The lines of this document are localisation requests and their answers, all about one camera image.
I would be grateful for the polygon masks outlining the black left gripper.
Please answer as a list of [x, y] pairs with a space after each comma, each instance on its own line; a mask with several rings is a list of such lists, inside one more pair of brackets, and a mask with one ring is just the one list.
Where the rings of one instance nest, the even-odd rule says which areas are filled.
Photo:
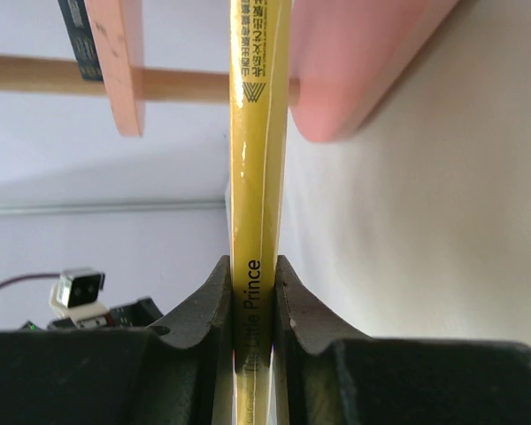
[[45, 330], [147, 327], [162, 317], [162, 312], [152, 298], [145, 297], [132, 304], [116, 306], [107, 313], [85, 319], [57, 319], [51, 321]]

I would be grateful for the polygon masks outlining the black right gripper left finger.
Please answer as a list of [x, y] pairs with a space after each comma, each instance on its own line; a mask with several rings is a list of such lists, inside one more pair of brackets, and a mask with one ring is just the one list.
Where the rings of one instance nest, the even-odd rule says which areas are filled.
[[229, 424], [230, 260], [144, 328], [0, 332], [0, 424]]

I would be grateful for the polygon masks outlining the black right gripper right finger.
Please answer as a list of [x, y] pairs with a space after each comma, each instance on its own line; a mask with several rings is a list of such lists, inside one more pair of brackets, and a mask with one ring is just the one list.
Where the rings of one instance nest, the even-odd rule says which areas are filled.
[[373, 338], [280, 257], [274, 369], [280, 424], [531, 424], [531, 347]]

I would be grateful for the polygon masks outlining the yellow hangman book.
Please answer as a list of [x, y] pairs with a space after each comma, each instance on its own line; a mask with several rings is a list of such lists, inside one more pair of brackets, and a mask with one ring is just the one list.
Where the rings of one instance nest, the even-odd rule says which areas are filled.
[[269, 421], [291, 9], [290, 1], [230, 4], [230, 260], [238, 424]]

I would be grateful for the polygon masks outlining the dark blue Nineteen Eighty-Four book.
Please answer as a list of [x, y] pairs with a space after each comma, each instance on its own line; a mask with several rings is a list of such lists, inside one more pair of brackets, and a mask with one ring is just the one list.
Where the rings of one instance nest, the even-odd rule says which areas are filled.
[[102, 81], [91, 25], [84, 0], [58, 0], [81, 78]]

